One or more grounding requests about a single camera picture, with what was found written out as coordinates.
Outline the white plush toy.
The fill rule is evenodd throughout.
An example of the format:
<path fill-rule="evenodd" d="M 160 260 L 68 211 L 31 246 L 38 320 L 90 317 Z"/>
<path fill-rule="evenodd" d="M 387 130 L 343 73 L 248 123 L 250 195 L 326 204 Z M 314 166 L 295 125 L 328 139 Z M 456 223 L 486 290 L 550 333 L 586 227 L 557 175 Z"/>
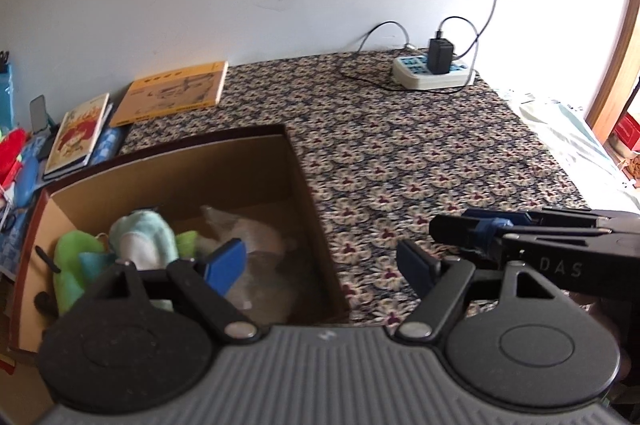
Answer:
<path fill-rule="evenodd" d="M 213 251 L 232 239 L 241 240 L 247 253 L 269 253 L 282 258 L 286 253 L 282 234 L 258 220 L 224 212 L 208 205 L 201 207 L 210 237 L 200 237 L 200 244 Z"/>

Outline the pink teddy bear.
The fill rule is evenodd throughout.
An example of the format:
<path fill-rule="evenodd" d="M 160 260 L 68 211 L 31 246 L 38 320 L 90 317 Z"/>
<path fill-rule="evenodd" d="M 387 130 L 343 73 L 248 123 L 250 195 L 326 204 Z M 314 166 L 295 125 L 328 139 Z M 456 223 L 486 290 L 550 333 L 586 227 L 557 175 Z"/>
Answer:
<path fill-rule="evenodd" d="M 259 325 L 288 321 L 299 294 L 300 266 L 288 256 L 251 252 L 226 298 Z"/>

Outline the teal plush toy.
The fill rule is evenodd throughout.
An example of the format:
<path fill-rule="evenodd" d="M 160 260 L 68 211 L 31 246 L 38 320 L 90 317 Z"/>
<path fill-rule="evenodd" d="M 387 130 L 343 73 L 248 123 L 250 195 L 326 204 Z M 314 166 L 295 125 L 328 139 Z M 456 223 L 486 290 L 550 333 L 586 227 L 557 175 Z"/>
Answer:
<path fill-rule="evenodd" d="M 117 256 L 114 253 L 82 252 L 79 254 L 79 265 L 85 285 L 90 285 L 102 273 L 115 263 Z"/>

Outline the green plush toy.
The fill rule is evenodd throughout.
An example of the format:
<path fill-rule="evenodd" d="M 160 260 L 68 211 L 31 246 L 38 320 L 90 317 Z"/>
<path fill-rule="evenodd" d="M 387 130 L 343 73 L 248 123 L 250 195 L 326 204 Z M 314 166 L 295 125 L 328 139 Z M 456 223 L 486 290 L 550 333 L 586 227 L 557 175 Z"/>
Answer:
<path fill-rule="evenodd" d="M 63 234 L 56 241 L 52 256 L 39 245 L 35 246 L 35 252 L 52 273 L 53 294 L 39 292 L 34 304 L 41 315 L 52 318 L 68 312 L 88 287 L 80 271 L 79 254 L 107 253 L 103 237 L 80 230 Z"/>

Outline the green knitted hat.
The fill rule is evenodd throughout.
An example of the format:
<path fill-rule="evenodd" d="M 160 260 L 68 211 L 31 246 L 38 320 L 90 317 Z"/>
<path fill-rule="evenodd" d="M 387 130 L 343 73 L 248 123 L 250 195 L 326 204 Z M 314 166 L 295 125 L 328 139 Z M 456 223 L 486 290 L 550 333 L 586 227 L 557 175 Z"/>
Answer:
<path fill-rule="evenodd" d="M 194 230 L 175 235 L 178 256 L 182 259 L 194 258 L 198 249 L 198 233 Z"/>

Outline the light striped bed sheet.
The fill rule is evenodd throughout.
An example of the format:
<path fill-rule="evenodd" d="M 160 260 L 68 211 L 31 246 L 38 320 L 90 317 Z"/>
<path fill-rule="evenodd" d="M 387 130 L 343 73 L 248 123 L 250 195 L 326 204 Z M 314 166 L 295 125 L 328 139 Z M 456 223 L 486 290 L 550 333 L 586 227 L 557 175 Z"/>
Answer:
<path fill-rule="evenodd" d="M 580 116 L 561 102 L 527 98 L 509 104 L 558 161 L 590 208 L 639 213 L 639 190 Z"/>

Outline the red box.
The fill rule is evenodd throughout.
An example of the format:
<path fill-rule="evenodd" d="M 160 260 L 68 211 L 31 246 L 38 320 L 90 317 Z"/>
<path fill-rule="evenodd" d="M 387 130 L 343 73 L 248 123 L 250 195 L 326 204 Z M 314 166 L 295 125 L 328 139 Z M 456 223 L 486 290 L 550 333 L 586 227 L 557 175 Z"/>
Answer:
<path fill-rule="evenodd" d="M 614 127 L 618 140 L 630 151 L 638 152 L 640 147 L 640 123 L 625 112 Z"/>

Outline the black power adapter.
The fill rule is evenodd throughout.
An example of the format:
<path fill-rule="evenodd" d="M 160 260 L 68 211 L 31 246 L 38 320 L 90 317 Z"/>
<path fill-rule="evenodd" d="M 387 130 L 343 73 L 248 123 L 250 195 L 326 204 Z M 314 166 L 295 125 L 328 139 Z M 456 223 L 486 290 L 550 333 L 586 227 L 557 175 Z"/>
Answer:
<path fill-rule="evenodd" d="M 442 36 L 438 30 L 427 48 L 426 66 L 434 75 L 450 72 L 452 60 L 454 60 L 454 44 Z"/>

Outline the yellow book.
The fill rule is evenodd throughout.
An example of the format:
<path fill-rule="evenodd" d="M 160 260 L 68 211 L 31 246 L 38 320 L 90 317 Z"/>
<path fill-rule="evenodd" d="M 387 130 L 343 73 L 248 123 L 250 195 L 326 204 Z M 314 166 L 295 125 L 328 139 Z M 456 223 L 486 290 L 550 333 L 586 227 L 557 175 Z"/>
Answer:
<path fill-rule="evenodd" d="M 227 61 L 216 61 L 138 78 L 127 89 L 110 126 L 215 107 L 224 89 L 228 67 Z"/>

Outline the red cartoon cover book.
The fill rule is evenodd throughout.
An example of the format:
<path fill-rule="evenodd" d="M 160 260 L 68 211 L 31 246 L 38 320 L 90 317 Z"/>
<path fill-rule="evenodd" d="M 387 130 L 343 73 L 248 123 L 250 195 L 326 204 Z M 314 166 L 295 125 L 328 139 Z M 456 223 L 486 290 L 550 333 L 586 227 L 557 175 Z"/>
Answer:
<path fill-rule="evenodd" d="M 45 182 L 89 164 L 112 107 L 110 95 L 103 94 L 65 113 L 43 168 Z"/>

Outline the blue checkered cloth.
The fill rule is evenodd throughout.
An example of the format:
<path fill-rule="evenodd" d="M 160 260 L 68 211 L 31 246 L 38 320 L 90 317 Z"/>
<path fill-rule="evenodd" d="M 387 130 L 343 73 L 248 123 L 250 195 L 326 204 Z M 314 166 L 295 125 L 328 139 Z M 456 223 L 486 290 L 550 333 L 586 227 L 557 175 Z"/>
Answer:
<path fill-rule="evenodd" d="M 22 247 L 25 241 L 30 212 L 35 206 L 39 191 L 65 176 L 98 165 L 117 156 L 127 128 L 105 126 L 92 151 L 90 158 L 72 163 L 66 168 L 50 174 L 44 174 L 46 160 L 38 160 L 40 152 L 46 148 L 47 138 L 37 136 L 30 139 L 22 152 L 22 168 L 13 182 L 13 201 L 11 207 L 2 208 L 1 216 L 1 273 L 14 281 L 21 263 Z"/>

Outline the blue oval object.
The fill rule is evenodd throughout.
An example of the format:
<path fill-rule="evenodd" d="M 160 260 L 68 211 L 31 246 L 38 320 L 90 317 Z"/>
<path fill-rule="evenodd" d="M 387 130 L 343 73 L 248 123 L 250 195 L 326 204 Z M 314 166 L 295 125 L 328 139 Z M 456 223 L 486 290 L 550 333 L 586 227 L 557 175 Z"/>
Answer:
<path fill-rule="evenodd" d="M 14 185 L 14 205 L 26 208 L 37 187 L 39 163 L 35 156 L 23 161 L 21 171 L 17 174 Z"/>

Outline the small standing mirror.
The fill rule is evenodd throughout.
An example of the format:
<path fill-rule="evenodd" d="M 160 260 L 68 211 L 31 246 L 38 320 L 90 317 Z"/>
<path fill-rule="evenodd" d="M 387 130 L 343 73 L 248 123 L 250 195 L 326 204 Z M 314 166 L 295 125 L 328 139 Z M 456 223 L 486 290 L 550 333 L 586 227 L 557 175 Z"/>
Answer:
<path fill-rule="evenodd" d="M 47 109 L 46 97 L 39 95 L 29 102 L 29 116 L 32 123 L 32 136 L 55 136 L 58 132 L 56 124 Z"/>

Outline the red plush toy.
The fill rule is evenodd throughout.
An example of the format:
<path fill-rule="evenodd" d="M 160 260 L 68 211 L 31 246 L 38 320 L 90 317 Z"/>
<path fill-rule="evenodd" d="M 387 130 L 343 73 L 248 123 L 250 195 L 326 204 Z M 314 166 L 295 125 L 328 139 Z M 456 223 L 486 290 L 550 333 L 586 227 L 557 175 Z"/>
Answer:
<path fill-rule="evenodd" d="M 22 168 L 21 152 L 26 144 L 27 133 L 23 128 L 15 128 L 0 142 L 0 180 L 1 187 L 6 189 Z"/>

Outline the blue pencil bag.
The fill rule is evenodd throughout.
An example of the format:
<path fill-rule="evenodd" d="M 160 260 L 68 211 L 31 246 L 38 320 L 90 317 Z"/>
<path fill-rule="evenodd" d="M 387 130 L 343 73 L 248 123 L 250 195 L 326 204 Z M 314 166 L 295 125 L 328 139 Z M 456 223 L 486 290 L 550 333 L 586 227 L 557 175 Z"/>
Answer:
<path fill-rule="evenodd" d="M 0 52 L 0 127 L 2 133 L 14 128 L 14 87 L 10 52 Z"/>

